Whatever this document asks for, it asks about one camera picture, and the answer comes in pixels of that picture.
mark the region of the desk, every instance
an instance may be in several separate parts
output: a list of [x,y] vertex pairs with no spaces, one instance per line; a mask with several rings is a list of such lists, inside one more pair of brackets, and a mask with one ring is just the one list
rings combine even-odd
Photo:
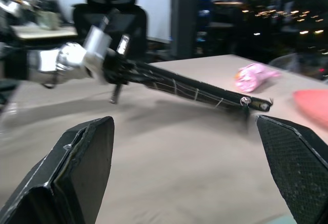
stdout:
[[60,27],[58,30],[44,30],[39,26],[12,26],[20,40],[36,40],[77,36],[75,27]]
[[[227,55],[157,63],[182,75],[234,89],[238,68],[251,63]],[[299,114],[292,92],[328,88],[283,73],[254,95],[274,98],[268,114],[328,132]],[[255,224],[288,214],[271,177],[255,125],[246,134],[239,121],[202,104],[148,90],[123,88],[119,104],[108,103],[108,86],[71,81],[47,90],[23,83],[12,102],[18,118],[0,140],[0,205],[31,167],[68,128],[110,115],[115,120],[112,171],[97,223]]]

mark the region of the red object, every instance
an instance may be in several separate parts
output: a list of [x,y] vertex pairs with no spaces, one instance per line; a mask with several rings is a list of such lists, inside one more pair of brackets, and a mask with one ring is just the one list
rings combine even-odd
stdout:
[[328,90],[297,91],[294,100],[305,115],[328,128]]

